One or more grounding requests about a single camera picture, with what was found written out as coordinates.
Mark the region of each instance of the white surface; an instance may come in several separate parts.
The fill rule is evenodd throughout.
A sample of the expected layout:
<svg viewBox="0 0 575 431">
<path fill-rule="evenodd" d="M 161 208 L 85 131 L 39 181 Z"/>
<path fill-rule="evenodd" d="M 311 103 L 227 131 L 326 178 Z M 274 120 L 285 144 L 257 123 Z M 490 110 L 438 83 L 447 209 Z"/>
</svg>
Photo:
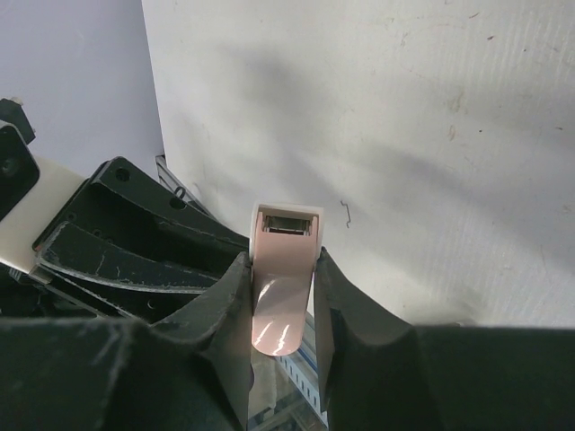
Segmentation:
<svg viewBox="0 0 575 431">
<path fill-rule="evenodd" d="M 85 180 L 50 160 L 36 157 L 40 178 L 0 221 L 0 263 L 30 274 L 36 266 L 32 244 Z"/>
<path fill-rule="evenodd" d="M 85 176 L 117 155 L 157 178 L 163 144 L 140 0 L 0 0 L 0 97 L 35 154 Z"/>
<path fill-rule="evenodd" d="M 226 224 L 324 207 L 342 270 L 410 321 L 575 326 L 572 1 L 144 11 L 168 165 Z"/>
</svg>

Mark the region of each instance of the white plastic part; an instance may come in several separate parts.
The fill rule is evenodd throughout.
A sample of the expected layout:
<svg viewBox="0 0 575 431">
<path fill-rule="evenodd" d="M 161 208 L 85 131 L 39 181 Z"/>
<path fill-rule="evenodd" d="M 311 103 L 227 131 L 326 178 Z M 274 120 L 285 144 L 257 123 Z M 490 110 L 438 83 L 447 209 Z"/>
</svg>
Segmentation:
<svg viewBox="0 0 575 431">
<path fill-rule="evenodd" d="M 84 181 L 50 160 L 34 159 L 40 168 L 38 182 L 0 221 L 0 262 L 25 274 L 36 266 L 32 244 Z"/>
<path fill-rule="evenodd" d="M 284 223 L 302 220 L 302 230 L 272 228 L 275 217 Z M 322 220 L 323 211 L 316 207 L 259 205 L 254 212 L 252 344 L 265 355 L 289 355 L 301 345 Z"/>
</svg>

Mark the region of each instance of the screw hole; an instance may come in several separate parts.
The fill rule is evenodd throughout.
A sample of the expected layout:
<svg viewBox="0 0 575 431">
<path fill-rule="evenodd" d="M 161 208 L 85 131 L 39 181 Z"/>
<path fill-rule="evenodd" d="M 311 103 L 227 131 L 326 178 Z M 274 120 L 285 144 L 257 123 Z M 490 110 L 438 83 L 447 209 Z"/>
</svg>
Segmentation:
<svg viewBox="0 0 575 431">
<path fill-rule="evenodd" d="M 129 181 L 129 171 L 124 168 L 119 168 L 116 170 L 116 179 L 118 181 L 126 182 Z"/>
<path fill-rule="evenodd" d="M 170 199 L 170 207 L 172 207 L 173 209 L 180 210 L 186 207 L 186 203 L 180 198 L 174 197 Z"/>
</svg>

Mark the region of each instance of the gray wall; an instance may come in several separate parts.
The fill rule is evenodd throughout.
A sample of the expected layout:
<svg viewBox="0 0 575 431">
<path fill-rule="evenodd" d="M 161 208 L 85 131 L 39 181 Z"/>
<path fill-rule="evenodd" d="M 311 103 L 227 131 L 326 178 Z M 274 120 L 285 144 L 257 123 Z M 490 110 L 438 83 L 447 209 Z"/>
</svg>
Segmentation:
<svg viewBox="0 0 575 431">
<path fill-rule="evenodd" d="M 157 178 L 164 151 L 139 0 L 0 0 L 0 96 L 36 128 L 31 150 L 89 176 L 123 155 Z"/>
</svg>

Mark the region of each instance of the pink object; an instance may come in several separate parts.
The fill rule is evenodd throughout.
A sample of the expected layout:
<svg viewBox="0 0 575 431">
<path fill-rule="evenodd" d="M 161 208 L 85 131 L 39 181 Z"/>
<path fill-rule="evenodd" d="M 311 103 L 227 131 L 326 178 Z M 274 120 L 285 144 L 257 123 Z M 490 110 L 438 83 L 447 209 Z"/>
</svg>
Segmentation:
<svg viewBox="0 0 575 431">
<path fill-rule="evenodd" d="M 265 355 L 289 355 L 301 344 L 318 234 L 318 215 L 258 209 L 252 238 L 252 344 Z"/>
</svg>

